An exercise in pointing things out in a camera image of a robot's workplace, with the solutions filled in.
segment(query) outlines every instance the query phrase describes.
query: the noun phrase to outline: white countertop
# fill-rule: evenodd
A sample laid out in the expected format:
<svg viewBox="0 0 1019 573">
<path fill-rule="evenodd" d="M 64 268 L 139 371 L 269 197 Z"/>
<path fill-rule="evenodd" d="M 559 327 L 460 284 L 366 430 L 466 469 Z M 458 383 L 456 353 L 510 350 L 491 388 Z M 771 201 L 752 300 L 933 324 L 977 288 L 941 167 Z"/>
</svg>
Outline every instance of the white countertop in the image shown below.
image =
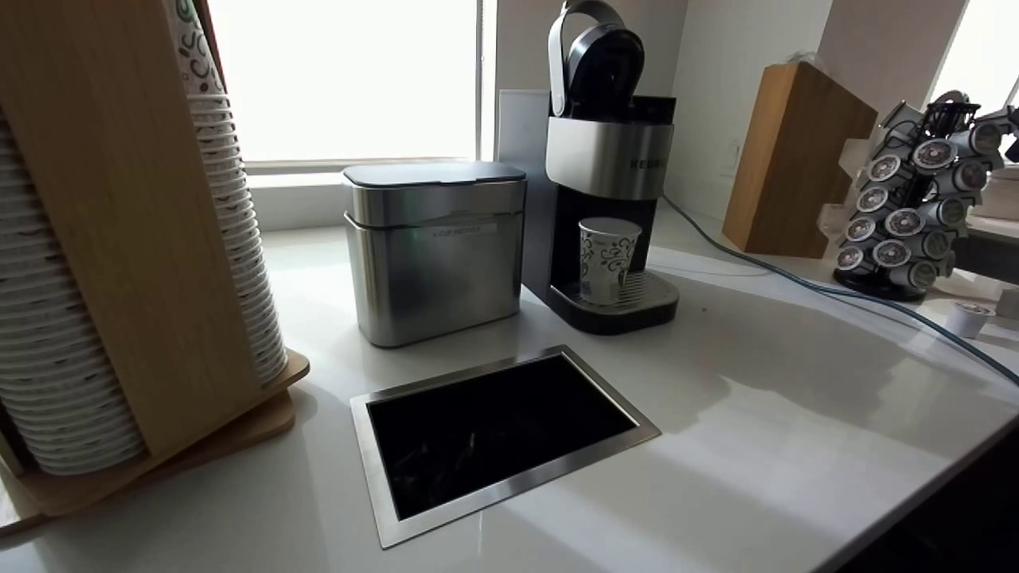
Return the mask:
<svg viewBox="0 0 1019 573">
<path fill-rule="evenodd" d="M 294 429 L 8 539 L 0 570 L 805 572 L 1019 413 L 1019 389 L 930 332 L 684 227 L 659 211 L 649 257 L 680 290 L 669 324 L 588 335 L 525 290 L 513 318 L 398 350 L 358 330 L 342 229 L 267 233 L 286 344 L 312 362 Z M 1019 368 L 1017 330 L 977 344 Z M 560 344 L 662 435 L 383 552 L 350 399 Z"/>
</svg>

